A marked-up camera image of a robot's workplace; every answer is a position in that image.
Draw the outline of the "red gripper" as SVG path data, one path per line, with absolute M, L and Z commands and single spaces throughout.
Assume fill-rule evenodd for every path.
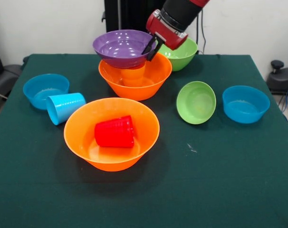
M 171 50 L 176 50 L 188 37 L 187 33 L 179 32 L 175 28 L 170 27 L 165 20 L 162 19 L 159 9 L 156 9 L 149 16 L 146 29 L 153 35 L 142 51 L 142 55 L 148 54 L 146 58 L 147 61 L 152 61 L 163 44 Z

